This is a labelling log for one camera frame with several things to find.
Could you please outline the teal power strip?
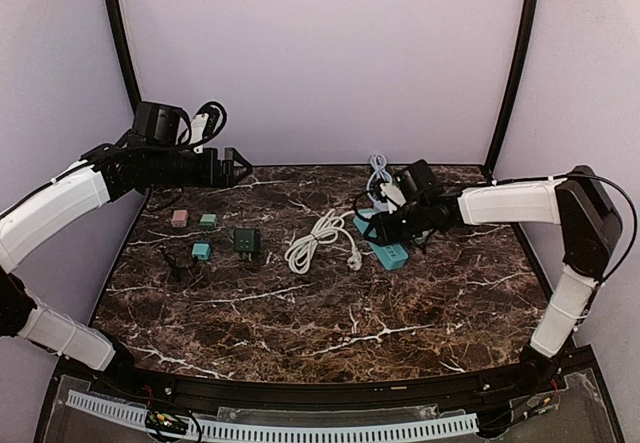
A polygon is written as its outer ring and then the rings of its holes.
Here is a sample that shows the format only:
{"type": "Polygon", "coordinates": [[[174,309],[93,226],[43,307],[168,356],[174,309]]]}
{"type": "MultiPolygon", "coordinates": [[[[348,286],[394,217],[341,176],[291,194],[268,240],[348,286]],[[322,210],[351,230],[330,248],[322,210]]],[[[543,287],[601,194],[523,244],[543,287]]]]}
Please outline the teal power strip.
{"type": "MultiPolygon", "coordinates": [[[[362,209],[360,213],[364,217],[371,217],[374,213],[372,209],[362,209]]],[[[365,231],[368,227],[368,222],[359,218],[353,217],[353,223],[361,236],[364,237],[365,231]]],[[[401,244],[392,244],[387,246],[379,246],[368,241],[368,244],[375,254],[378,261],[387,271],[393,271],[403,267],[409,259],[407,251],[401,244]]]]}

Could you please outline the pink USB charger plug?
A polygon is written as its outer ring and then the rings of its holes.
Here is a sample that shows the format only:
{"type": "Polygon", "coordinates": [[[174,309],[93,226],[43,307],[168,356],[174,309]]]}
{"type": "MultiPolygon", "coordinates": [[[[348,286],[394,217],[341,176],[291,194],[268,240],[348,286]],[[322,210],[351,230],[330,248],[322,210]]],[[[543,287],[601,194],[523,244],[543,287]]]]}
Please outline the pink USB charger plug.
{"type": "Polygon", "coordinates": [[[170,219],[170,224],[174,228],[184,228],[189,221],[189,212],[185,209],[175,210],[170,219]]]}

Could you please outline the green dual USB charger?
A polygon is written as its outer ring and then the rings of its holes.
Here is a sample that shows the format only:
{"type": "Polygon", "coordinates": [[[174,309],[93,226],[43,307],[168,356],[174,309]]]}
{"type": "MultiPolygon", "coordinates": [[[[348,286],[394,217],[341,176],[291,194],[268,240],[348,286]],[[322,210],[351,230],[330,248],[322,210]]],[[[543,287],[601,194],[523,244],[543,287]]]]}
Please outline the green dual USB charger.
{"type": "Polygon", "coordinates": [[[214,213],[205,213],[199,220],[199,227],[205,230],[215,230],[218,225],[217,215],[214,213]]]}

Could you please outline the dark green decorated charger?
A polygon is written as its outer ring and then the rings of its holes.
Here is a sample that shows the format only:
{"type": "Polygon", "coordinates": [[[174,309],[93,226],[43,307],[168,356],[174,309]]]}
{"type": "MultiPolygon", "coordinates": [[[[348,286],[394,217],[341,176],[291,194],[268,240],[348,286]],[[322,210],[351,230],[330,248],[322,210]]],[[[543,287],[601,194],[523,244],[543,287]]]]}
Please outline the dark green decorated charger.
{"type": "Polygon", "coordinates": [[[261,232],[257,228],[235,228],[233,247],[242,260],[252,261],[261,251],[261,232]]]}

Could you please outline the teal small charger plug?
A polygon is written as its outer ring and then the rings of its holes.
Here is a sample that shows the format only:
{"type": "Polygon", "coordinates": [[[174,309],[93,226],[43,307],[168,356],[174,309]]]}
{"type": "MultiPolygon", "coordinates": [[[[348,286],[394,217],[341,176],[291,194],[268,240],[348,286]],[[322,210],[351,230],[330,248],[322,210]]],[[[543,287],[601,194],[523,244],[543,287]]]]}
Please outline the teal small charger plug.
{"type": "Polygon", "coordinates": [[[211,256],[211,244],[208,241],[197,241],[193,244],[191,254],[198,261],[208,261],[211,256]]]}

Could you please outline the light blue power strip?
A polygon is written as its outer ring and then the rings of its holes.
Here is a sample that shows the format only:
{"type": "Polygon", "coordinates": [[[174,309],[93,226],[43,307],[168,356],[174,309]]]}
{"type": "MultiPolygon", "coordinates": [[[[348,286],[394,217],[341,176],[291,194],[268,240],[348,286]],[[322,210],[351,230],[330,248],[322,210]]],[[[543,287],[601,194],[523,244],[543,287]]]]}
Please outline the light blue power strip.
{"type": "Polygon", "coordinates": [[[434,230],[427,230],[427,231],[424,231],[424,232],[422,232],[418,237],[416,237],[416,238],[413,240],[413,242],[414,242],[416,245],[423,245],[423,244],[425,244],[425,243],[429,240],[429,238],[432,236],[433,232],[434,232],[434,230]]]}

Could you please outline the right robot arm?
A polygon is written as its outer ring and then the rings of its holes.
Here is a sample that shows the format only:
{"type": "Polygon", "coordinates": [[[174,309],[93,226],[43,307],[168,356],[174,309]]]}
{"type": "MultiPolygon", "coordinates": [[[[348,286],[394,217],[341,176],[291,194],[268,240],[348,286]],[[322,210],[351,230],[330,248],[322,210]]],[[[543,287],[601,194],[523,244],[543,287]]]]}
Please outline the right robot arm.
{"type": "Polygon", "coordinates": [[[547,177],[492,180],[464,186],[437,180],[419,160],[396,172],[392,188],[376,189],[387,210],[355,209],[363,238],[377,246],[407,243],[426,233],[487,224],[540,223],[560,228],[563,269],[527,345],[546,359],[560,353],[588,316],[595,296],[617,270],[610,262],[623,230],[608,194],[613,182],[586,166],[547,177]]]}

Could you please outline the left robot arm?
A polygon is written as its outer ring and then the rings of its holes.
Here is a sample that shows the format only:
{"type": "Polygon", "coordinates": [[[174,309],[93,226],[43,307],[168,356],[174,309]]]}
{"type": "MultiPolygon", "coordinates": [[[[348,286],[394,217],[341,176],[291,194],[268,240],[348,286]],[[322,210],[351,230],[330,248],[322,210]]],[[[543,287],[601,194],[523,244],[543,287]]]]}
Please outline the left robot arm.
{"type": "Polygon", "coordinates": [[[82,154],[65,171],[1,213],[1,334],[20,337],[97,371],[116,371],[132,356],[114,339],[44,303],[16,276],[35,249],[84,215],[131,191],[155,186],[227,189],[252,172],[234,148],[208,147],[228,121],[224,106],[205,103],[194,116],[142,101],[116,142],[82,154]]]}

